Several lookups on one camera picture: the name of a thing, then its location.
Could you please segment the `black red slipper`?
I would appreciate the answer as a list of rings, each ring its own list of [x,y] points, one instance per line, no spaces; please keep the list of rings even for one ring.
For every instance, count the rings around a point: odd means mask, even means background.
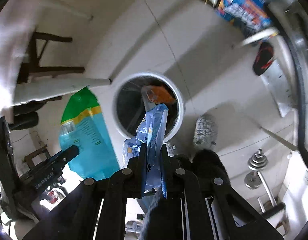
[[[274,48],[269,42],[262,42],[259,47],[256,59],[253,63],[253,71],[261,76],[274,61]]]

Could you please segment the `white round trash bin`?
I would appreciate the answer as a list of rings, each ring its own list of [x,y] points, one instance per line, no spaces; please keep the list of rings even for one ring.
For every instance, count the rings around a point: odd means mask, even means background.
[[[167,142],[181,128],[185,114],[185,101],[179,88],[163,74],[155,72],[134,73],[120,81],[115,89],[112,103],[115,126],[126,139],[136,135],[137,127],[145,113],[157,106],[157,104],[147,100],[141,92],[144,86],[164,86],[176,99],[173,104],[165,104],[169,110],[164,137],[164,141]]]

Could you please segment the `blue patterned plastic bag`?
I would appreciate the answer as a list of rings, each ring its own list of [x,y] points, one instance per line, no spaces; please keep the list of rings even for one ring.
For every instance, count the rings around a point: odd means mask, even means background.
[[[123,144],[124,167],[127,168],[130,159],[141,154],[141,148],[146,146],[145,169],[136,176],[133,182],[126,185],[127,198],[140,198],[145,190],[160,187],[166,197],[166,170],[163,165],[162,148],[167,126],[168,108],[161,103],[145,113],[139,124],[136,135],[126,139]]]

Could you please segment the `blue printed cardboard box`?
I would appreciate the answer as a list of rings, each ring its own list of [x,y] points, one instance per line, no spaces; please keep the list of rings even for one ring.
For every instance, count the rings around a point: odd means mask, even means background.
[[[249,37],[272,26],[264,11],[265,3],[265,0],[220,0],[216,12]]]

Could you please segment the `teal green snack bag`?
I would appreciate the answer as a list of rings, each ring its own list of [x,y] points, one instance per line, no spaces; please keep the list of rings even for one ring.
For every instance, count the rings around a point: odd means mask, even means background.
[[[68,165],[83,179],[103,180],[120,170],[97,97],[85,87],[73,94],[64,109],[59,132],[62,151],[77,146]]]

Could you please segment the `right grey fuzzy slipper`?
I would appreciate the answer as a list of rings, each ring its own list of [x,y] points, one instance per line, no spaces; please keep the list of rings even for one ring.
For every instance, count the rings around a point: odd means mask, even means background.
[[[206,113],[196,121],[193,144],[198,149],[213,150],[216,146],[217,135],[218,128],[215,118]]]

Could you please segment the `dumbbell with metal plates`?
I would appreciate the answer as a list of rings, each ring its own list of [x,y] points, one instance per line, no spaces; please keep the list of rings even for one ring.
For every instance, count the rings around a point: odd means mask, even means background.
[[[244,179],[245,186],[250,190],[256,190],[261,186],[264,187],[266,194],[270,200],[272,208],[266,210],[260,197],[257,198],[259,207],[263,217],[269,222],[274,224],[275,222],[282,222],[286,214],[286,206],[284,203],[277,203],[267,184],[265,177],[262,174],[262,169],[268,164],[268,159],[259,148],[247,161],[247,165],[251,172],[249,172]]]

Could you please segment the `orange snack wrapper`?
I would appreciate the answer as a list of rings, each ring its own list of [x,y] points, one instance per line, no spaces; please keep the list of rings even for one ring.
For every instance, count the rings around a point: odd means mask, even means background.
[[[145,95],[147,100],[155,104],[173,104],[176,99],[166,90],[164,86],[144,86],[141,92]]]

